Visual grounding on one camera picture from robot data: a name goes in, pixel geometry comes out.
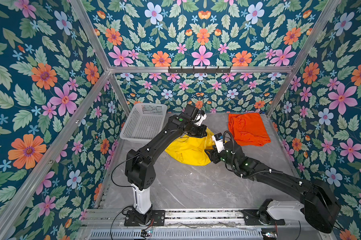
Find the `orange shorts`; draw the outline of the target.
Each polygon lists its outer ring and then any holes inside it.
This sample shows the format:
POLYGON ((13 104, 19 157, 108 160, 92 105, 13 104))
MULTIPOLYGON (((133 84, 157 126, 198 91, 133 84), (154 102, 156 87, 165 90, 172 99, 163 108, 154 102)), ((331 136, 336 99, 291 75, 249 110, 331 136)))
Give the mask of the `orange shorts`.
POLYGON ((228 130, 240 146, 262 147, 271 143, 259 113, 229 114, 228 130))

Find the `yellow shorts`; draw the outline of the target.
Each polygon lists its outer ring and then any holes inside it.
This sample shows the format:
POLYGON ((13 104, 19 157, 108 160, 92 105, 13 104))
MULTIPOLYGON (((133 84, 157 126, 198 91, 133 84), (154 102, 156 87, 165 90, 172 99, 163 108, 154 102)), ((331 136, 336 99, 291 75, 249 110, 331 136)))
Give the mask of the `yellow shorts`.
POLYGON ((205 150, 212 150, 215 143, 212 139, 214 133, 206 129, 207 136, 194 138, 184 135, 173 141, 165 152, 179 163, 190 166, 206 166, 211 163, 205 150))

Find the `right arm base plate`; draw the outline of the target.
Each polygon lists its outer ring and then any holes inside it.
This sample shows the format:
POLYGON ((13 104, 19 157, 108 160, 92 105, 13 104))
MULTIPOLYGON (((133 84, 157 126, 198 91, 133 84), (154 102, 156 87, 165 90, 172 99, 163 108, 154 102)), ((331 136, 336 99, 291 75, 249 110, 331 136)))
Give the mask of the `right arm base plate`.
POLYGON ((275 220, 267 212, 260 212, 259 210, 244 209, 240 210, 243 214, 244 222, 247 226, 284 226, 284 220, 275 220))

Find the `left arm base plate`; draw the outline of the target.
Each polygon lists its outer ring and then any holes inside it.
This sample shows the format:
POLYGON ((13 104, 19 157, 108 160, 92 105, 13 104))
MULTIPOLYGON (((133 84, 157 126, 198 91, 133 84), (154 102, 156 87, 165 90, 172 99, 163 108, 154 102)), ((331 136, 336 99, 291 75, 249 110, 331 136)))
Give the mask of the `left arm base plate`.
POLYGON ((135 210, 129 210, 126 214, 125 227, 149 227, 164 226, 165 210, 149 210, 146 214, 141 214, 135 210))

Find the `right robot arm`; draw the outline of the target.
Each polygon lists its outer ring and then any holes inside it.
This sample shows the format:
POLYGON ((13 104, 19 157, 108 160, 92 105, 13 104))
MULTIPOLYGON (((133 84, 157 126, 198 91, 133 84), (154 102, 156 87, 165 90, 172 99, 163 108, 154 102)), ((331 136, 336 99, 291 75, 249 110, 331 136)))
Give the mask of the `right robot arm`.
POLYGON ((329 185, 321 180, 302 180, 277 171, 264 163, 249 158, 242 151, 206 150, 210 161, 229 166, 237 177, 271 186, 290 197, 294 202, 266 199, 254 216, 261 224, 270 225, 277 220, 307 222, 314 229, 330 234, 341 206, 329 185))

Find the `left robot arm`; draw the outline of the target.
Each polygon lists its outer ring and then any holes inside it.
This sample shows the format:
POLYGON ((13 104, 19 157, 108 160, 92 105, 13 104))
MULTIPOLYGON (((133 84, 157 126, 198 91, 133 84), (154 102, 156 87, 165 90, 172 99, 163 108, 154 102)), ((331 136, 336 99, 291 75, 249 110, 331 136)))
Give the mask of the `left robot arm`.
POLYGON ((206 126, 202 122, 206 114, 188 117, 185 114, 171 116, 163 129, 148 144, 139 150, 130 150, 127 154, 125 175, 133 189, 133 210, 131 219, 146 226, 152 221, 152 203, 150 186, 156 173, 154 164, 165 149, 176 139, 186 134, 190 137, 207 136, 206 126))

